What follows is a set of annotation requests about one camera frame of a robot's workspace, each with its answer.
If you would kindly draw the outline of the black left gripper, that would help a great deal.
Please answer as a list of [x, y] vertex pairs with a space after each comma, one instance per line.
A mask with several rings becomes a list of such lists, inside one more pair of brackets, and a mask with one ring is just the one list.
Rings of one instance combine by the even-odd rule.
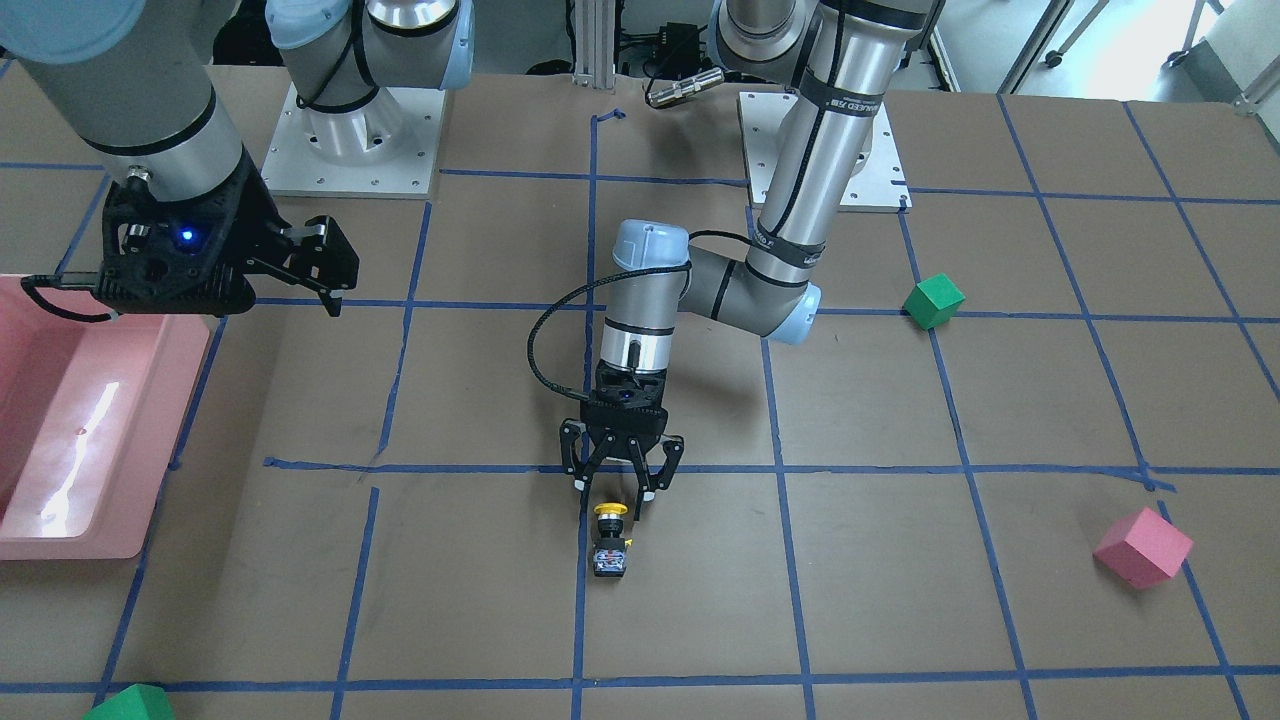
[[[579, 491], [580, 512], [588, 512], [593, 479], [613, 448], [612, 459], [630, 461], [637, 478], [635, 515], [659, 489], [668, 489], [684, 455], [682, 436], [666, 436], [668, 413], [662, 407], [667, 372], [632, 372], [598, 363], [593, 388], [580, 404], [581, 420], [564, 419], [559, 427], [559, 454], [564, 473]], [[650, 471], [646, 454], [662, 447], [664, 461]]]

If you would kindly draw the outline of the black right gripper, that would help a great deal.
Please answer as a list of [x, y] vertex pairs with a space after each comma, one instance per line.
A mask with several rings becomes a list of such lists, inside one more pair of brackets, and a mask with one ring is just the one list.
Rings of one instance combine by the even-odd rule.
[[91, 295], [124, 314], [225, 316], [253, 306], [247, 274], [315, 292], [329, 316], [358, 282], [358, 254], [337, 219], [288, 227], [257, 167], [242, 160], [214, 190], [163, 202], [141, 179], [111, 183]]

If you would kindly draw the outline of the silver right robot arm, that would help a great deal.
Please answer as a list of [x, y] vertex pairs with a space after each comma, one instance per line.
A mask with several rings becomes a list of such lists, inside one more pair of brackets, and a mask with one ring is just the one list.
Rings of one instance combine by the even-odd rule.
[[[269, 1], [292, 115], [332, 169], [415, 149], [396, 88], [467, 85], [470, 1]], [[265, 274], [314, 292], [330, 316], [358, 282], [337, 220], [285, 222], [191, 38], [183, 1], [5, 1], [3, 46], [111, 176], [96, 272], [26, 275], [24, 295], [79, 323], [122, 314], [227, 316]]]

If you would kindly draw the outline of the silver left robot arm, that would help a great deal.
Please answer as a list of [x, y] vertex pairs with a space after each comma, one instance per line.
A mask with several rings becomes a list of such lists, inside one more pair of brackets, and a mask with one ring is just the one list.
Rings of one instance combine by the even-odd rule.
[[820, 305], [813, 273], [858, 158], [908, 45], [928, 27], [937, 1], [717, 1], [708, 49], [724, 69], [787, 91], [774, 170], [751, 229], [736, 234], [740, 258], [698, 247], [696, 233], [627, 219], [612, 249], [616, 270], [556, 301], [608, 288], [589, 391], [553, 384], [579, 402], [558, 430], [559, 462], [581, 501], [599, 468], [634, 470], [635, 505], [668, 488], [685, 451], [667, 429], [663, 405], [680, 313], [763, 340], [801, 343]]

